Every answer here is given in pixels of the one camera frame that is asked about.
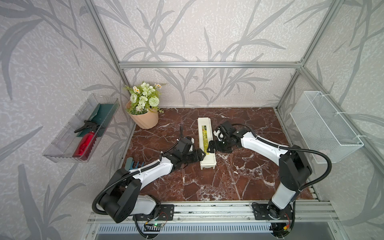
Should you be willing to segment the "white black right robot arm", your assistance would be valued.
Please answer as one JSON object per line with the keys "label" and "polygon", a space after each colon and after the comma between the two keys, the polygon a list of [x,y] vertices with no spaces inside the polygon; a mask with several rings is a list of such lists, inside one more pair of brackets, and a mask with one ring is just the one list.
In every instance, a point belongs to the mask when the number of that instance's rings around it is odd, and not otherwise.
{"label": "white black right robot arm", "polygon": [[208,152],[232,153],[233,147],[252,150],[279,167],[280,184],[270,200],[270,206],[283,210],[300,194],[313,170],[299,146],[283,146],[266,140],[248,126],[236,129],[226,121],[214,131],[215,140],[209,142]]}

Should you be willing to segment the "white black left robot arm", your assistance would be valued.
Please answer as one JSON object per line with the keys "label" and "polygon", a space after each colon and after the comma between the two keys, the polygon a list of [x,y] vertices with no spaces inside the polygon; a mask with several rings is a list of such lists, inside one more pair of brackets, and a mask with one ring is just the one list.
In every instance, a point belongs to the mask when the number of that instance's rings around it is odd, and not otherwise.
{"label": "white black left robot arm", "polygon": [[134,170],[122,168],[116,171],[93,200],[92,210],[110,216],[115,223],[121,223],[130,216],[155,219],[160,215],[161,202],[149,195],[141,195],[141,190],[183,165],[201,162],[205,156],[203,150],[195,148],[193,138],[179,139],[168,151],[160,153],[158,160]]}

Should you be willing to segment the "cream dispenser lid yellow label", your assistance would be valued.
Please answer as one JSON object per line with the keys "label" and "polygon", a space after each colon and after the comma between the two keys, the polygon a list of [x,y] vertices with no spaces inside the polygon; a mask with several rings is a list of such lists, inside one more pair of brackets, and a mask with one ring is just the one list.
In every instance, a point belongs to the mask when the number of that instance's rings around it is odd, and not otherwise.
{"label": "cream dispenser lid yellow label", "polygon": [[200,162],[201,170],[215,169],[217,165],[215,153],[207,151],[209,142],[213,140],[213,131],[210,118],[198,118],[198,132],[199,132],[199,147],[204,151],[206,156]]}

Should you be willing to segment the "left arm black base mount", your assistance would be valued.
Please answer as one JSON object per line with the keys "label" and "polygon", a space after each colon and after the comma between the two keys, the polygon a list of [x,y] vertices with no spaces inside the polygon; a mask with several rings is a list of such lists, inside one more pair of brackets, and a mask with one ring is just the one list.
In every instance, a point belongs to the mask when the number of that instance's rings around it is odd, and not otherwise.
{"label": "left arm black base mount", "polygon": [[138,214],[136,220],[138,221],[172,221],[175,213],[175,205],[173,204],[161,204],[156,206],[155,209],[149,214]]}

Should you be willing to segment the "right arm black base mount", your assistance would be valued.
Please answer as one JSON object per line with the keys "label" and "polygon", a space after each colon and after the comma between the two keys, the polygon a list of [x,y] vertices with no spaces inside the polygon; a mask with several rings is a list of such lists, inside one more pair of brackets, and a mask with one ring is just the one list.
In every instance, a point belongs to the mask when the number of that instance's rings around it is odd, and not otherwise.
{"label": "right arm black base mount", "polygon": [[252,203],[251,204],[255,220],[279,220],[288,221],[293,220],[294,210],[288,204],[284,209],[279,209],[271,201],[267,204]]}

